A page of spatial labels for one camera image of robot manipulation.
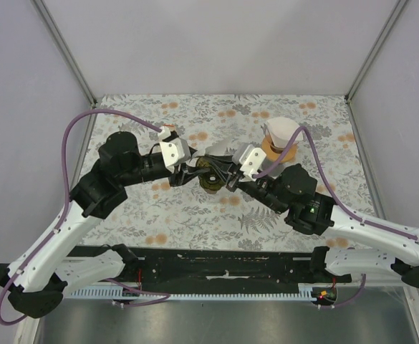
table surface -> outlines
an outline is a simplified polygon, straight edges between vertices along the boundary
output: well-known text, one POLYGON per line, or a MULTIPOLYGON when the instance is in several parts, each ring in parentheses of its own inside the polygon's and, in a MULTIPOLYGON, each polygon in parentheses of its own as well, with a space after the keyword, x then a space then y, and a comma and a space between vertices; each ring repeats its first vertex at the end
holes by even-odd
MULTIPOLYGON (((355 288, 338 288, 342 300, 355 288)), ((39 322, 34 344, 416 344, 402 288, 365 290, 354 304, 320 311, 302 302, 167 301, 113 307, 64 299, 39 322)))
MULTIPOLYGON (((307 126, 324 171, 337 195, 351 207, 374 214, 355 137, 343 97, 292 95, 106 95, 99 108, 123 110, 156 126, 174 124, 194 148, 230 138, 227 153, 241 143, 259 146, 264 122, 285 116, 307 126)), ((140 152, 157 142, 156 133, 125 118, 98 115, 82 176, 98 159, 108 135, 126 130, 138 137, 140 152)), ((307 141, 291 163, 300 163, 326 193, 307 141)), ((124 243, 130 247, 309 252, 315 246, 361 247, 343 238, 305 236, 239 190, 206 193, 198 180, 170 188, 166 179, 127 187, 128 200, 93 229, 82 244, 124 243)))

floral tablecloth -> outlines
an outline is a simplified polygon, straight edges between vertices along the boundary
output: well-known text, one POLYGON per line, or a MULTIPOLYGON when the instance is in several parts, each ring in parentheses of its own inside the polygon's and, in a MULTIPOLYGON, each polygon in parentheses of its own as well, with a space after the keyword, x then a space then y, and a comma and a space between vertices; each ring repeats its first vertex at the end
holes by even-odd
MULTIPOLYGON (((355 138, 342 97, 294 95, 106 95, 99 108, 123 110, 156 126, 174 124, 194 148, 230 138, 227 153, 241 143, 259 146, 268 118, 286 116, 307 126, 328 179, 351 207, 373 214, 355 138)), ((138 137, 142 154, 156 133, 118 116, 98 115, 82 175, 98 158, 108 135, 126 130, 138 137)), ((307 141, 292 163, 301 163, 326 192, 307 141)), ((195 179, 170 188, 166 179, 127 187, 128 200, 82 241, 86 245, 125 243, 131 247, 245 249, 308 252, 315 246, 358 247, 343 238, 305 236, 283 218, 239 190, 206 193, 195 179)))

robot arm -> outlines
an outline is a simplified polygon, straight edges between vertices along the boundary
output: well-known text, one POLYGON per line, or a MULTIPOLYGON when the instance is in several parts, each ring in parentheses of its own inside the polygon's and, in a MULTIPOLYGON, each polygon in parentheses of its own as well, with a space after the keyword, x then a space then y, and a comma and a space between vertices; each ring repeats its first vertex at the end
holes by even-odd
MULTIPOLYGON (((196 167, 187 166, 186 161, 195 151, 171 128, 161 129, 158 134, 161 152, 145 156, 140 155, 132 133, 112 134, 100 147, 100 158, 92 170, 71 190, 71 208, 63 226, 55 230, 59 218, 55 219, 20 258, 11 264, 0 264, 1 286, 18 273, 9 288, 9 301, 15 309, 31 317, 41 317, 52 311, 65 295, 93 282, 117 277, 126 264, 137 264, 138 258, 123 244, 81 263, 62 261, 89 230, 126 200, 126 186, 160 178, 169 178, 171 186, 182 186, 196 176, 204 188, 225 186, 229 191, 239 188, 278 214, 289 211, 285 222, 303 234, 347 237, 375 248, 345 252, 316 248, 313 255, 322 263, 322 269, 333 276, 355 272, 398 273, 404 282, 419 287, 419 241, 355 221, 333 199, 315 192, 317 180, 299 164, 285 168, 277 178, 254 178, 265 153, 260 148, 244 145, 233 156, 205 155, 198 159, 196 167), (24 259, 51 231, 55 235, 45 248, 24 271, 19 271, 24 259)), ((364 221, 374 219, 363 214, 358 216, 364 221)), ((419 229, 379 219, 376 222, 419 238, 419 229)))

white wall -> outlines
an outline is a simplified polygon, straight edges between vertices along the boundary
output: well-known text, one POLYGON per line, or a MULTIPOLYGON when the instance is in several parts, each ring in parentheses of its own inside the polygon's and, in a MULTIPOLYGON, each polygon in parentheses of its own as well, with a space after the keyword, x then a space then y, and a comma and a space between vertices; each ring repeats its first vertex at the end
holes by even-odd
POLYGON ((345 94, 395 0, 46 0, 105 93, 345 94))
POLYGON ((419 0, 410 1, 352 107, 387 217, 419 226, 419 0))
MULTIPOLYGON (((59 211, 61 137, 87 108, 31 2, 0 1, 0 262, 25 251, 59 211)), ((70 139, 71 171, 84 129, 70 139)), ((5 307, 4 316, 16 314, 5 307)), ((14 331, 0 326, 0 343, 14 331)))

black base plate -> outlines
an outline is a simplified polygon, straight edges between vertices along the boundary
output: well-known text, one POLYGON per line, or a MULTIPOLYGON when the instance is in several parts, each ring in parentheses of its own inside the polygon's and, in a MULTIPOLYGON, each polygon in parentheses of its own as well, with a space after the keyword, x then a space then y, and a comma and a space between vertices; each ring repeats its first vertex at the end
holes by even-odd
MULTIPOLYGON (((108 247, 75 247, 69 257, 94 257, 108 247)), ((237 252, 130 247, 139 258, 127 264, 116 278, 137 282, 140 269, 143 289, 172 294, 276 294, 295 293, 298 283, 351 282, 351 276, 333 276, 311 267, 312 253, 237 252), (224 276, 249 278, 214 278, 224 276)))

